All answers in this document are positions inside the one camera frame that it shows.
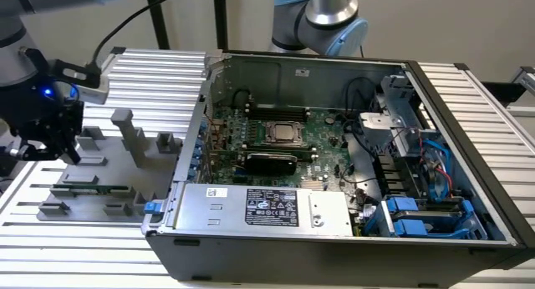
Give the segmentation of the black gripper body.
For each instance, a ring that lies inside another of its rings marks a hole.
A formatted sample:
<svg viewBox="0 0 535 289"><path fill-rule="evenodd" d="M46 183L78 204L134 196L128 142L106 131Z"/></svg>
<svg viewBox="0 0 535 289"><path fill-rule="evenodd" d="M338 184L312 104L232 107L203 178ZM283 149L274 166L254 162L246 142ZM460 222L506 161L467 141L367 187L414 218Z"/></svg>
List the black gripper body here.
<svg viewBox="0 0 535 289"><path fill-rule="evenodd" d="M72 149L82 130L76 85L60 79L2 80L2 120L12 149Z"/></svg>

